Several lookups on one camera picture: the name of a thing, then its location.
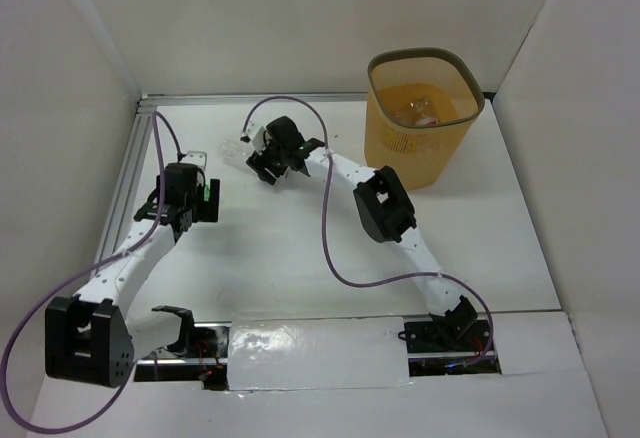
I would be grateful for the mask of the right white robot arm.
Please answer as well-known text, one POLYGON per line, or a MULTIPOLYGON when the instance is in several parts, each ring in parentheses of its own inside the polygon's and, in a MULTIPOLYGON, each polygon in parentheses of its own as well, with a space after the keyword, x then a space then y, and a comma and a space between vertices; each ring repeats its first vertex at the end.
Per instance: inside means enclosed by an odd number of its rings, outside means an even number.
POLYGON ((339 282, 364 289, 410 279, 435 321, 434 339, 448 350, 460 349, 469 341, 478 313, 472 302, 458 292, 468 286, 442 272, 418 229, 415 207, 391 167, 376 169, 360 165, 335 153, 319 139, 306 140, 287 116, 266 126, 247 121, 241 140, 253 147, 246 164, 269 185, 290 171, 324 180, 322 250, 330 272, 339 282), (334 185, 352 193, 367 236, 378 244, 393 246, 413 265, 412 272, 369 283, 352 282, 340 275, 330 256, 327 230, 329 193, 334 185))

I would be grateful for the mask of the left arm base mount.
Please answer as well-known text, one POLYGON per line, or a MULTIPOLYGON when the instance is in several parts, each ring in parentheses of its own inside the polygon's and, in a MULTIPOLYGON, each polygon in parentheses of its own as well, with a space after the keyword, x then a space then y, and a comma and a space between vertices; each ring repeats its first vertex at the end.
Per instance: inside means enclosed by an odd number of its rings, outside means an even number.
POLYGON ((204 390, 227 391, 230 322, 195 324, 192 341, 184 351, 169 346, 156 348, 137 361, 136 383, 198 384, 204 390))

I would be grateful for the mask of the clear bottle blue label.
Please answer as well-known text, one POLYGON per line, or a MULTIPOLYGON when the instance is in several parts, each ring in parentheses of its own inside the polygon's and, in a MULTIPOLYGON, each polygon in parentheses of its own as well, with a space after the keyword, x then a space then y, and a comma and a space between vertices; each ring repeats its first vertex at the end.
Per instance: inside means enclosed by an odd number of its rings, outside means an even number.
POLYGON ((418 150, 418 141, 414 135, 393 128, 386 129, 381 140, 388 150, 396 154, 409 155, 418 150))

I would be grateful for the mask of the clear bottle white cap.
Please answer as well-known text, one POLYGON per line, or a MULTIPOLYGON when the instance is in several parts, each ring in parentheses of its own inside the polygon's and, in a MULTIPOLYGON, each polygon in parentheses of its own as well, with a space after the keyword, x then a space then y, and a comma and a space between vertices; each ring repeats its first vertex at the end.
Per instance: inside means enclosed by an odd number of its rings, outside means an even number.
POLYGON ((226 165, 243 172, 251 171, 247 165, 247 160, 253 152, 254 149, 250 145, 233 139, 224 139, 219 147, 222 161, 226 165))

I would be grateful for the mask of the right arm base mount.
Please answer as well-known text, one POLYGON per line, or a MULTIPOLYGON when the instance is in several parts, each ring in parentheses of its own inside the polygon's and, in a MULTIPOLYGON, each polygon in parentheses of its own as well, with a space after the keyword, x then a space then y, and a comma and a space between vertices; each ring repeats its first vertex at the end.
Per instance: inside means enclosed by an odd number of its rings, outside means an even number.
POLYGON ((438 332, 438 323, 432 320, 404 322, 398 338, 406 345, 410 377, 501 373, 494 344, 481 361, 468 364, 484 351, 488 342, 489 326, 485 319, 476 321, 458 341, 446 343, 438 332))

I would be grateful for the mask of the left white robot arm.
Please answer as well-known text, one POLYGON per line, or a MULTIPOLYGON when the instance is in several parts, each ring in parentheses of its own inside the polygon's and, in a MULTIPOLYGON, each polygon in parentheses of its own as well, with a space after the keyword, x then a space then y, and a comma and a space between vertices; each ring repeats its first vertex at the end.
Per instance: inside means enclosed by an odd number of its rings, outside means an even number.
POLYGON ((153 269, 195 223, 219 217, 220 182, 205 176, 207 157, 189 152, 168 164, 134 215, 117 260, 99 268, 72 297, 45 311, 45 371, 51 378, 122 386, 134 363, 159 348, 176 357, 197 345, 193 314, 157 305, 134 320, 130 307, 153 269))

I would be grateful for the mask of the clear bottle red label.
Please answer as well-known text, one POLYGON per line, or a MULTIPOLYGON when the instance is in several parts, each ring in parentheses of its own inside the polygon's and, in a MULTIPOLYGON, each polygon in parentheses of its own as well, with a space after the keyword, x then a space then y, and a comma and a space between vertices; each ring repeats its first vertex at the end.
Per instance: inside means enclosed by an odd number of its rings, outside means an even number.
POLYGON ((428 98, 421 98, 402 105, 395 118, 405 126, 433 126, 439 123, 439 113, 428 98))

